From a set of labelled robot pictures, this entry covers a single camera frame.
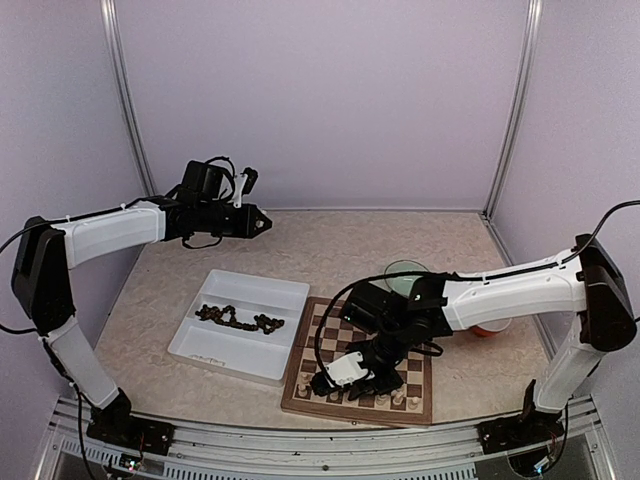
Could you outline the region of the white knight piece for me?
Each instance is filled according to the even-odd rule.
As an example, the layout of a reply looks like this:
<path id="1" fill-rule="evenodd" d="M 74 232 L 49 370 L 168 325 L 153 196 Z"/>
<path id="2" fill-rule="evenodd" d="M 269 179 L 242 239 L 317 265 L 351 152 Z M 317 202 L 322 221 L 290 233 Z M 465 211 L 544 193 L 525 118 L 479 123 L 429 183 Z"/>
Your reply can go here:
<path id="1" fill-rule="evenodd" d="M 392 405 L 400 406 L 403 404 L 404 400 L 405 400 L 405 397 L 403 394 L 396 394 L 392 397 Z"/>

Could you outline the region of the wooden chess board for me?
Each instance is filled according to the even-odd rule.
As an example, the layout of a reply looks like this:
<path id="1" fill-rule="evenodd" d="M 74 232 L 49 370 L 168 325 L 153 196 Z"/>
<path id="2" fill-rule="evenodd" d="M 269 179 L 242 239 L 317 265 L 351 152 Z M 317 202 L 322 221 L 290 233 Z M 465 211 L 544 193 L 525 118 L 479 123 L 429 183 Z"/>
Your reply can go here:
<path id="1" fill-rule="evenodd" d="M 296 332 L 294 344 L 284 375 L 284 391 L 281 399 L 281 409 L 287 413 L 321 417 L 326 419 L 358 422 L 393 427 L 427 426 L 432 423 L 432 370 L 429 357 L 411 352 L 408 357 L 396 367 L 404 380 L 400 390 L 388 396 L 387 403 L 377 406 L 377 396 L 362 396 L 357 400 L 350 400 L 343 392 L 340 403 L 329 403 L 328 396 L 316 396 L 310 381 L 319 371 L 314 355 L 314 336 L 330 300 L 324 297 L 310 297 L 306 301 L 300 325 Z M 296 396 L 296 386 L 308 386 L 306 398 Z M 403 394 L 405 400 L 400 406 L 392 405 L 392 397 Z M 408 408 L 407 400 L 419 397 L 421 405 L 414 410 Z"/>

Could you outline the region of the white plastic divided tray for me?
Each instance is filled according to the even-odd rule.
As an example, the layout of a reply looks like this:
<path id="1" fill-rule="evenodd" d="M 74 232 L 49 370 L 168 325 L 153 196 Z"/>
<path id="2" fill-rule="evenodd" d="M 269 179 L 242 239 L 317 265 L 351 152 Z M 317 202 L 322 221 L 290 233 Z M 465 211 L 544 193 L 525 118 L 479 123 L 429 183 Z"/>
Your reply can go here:
<path id="1" fill-rule="evenodd" d="M 168 353 L 185 364 L 280 386 L 309 291 L 306 283 L 214 269 Z M 191 360 L 192 354 L 222 360 L 226 366 Z"/>

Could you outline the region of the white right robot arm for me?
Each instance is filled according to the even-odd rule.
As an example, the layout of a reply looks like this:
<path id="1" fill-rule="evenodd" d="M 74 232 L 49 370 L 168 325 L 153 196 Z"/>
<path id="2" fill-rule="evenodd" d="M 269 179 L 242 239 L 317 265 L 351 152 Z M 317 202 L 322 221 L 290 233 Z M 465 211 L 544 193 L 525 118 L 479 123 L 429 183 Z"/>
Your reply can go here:
<path id="1" fill-rule="evenodd" d="M 366 282 L 356 286 L 340 315 L 371 334 L 344 357 L 350 399 L 388 394 L 401 386 L 396 366 L 409 351 L 494 320 L 572 312 L 574 322 L 539 379 L 528 385 L 519 414 L 479 425 L 484 453 L 521 448 L 560 437 L 559 422 L 574 391 L 609 352 L 637 334 L 624 278 L 606 250 L 587 234 L 571 250 L 518 267 L 470 276 L 424 273 L 407 296 Z"/>

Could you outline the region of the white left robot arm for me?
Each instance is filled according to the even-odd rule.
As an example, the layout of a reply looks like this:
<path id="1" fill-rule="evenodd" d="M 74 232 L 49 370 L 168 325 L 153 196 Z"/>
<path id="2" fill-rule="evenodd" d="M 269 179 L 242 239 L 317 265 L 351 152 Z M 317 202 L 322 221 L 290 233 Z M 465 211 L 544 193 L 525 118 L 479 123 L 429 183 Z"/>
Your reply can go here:
<path id="1" fill-rule="evenodd" d="M 165 195 L 58 220 L 35 216 L 14 234 L 19 247 L 13 294 L 54 368 L 90 406 L 88 437 L 164 455 L 174 427 L 132 414 L 129 398 L 106 373 L 77 322 L 70 270 L 147 244 L 180 240 L 189 248 L 197 233 L 210 235 L 215 244 L 253 239 L 272 226 L 257 205 L 243 200 L 257 179 L 255 169 L 238 172 L 224 156 L 191 160 L 181 182 Z"/>

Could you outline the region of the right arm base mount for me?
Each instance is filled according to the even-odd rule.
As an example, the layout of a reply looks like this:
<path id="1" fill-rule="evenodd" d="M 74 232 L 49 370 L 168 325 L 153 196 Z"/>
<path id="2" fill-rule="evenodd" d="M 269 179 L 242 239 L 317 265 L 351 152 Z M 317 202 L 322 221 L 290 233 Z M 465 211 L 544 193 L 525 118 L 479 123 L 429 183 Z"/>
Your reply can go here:
<path id="1" fill-rule="evenodd" d="M 533 412 L 499 417 L 477 425 L 479 441 L 485 455 L 522 448 L 561 437 L 565 428 L 560 413 Z"/>

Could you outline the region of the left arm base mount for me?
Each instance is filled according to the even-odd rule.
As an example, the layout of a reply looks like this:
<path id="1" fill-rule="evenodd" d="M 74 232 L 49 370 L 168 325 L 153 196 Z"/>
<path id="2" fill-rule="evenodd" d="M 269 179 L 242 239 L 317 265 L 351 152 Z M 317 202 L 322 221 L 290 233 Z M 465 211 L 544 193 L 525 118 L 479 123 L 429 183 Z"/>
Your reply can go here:
<path id="1" fill-rule="evenodd" d="M 168 454 L 175 427 L 167 422 L 125 415 L 117 419 L 104 411 L 93 410 L 87 435 L 104 443 L 161 456 Z"/>

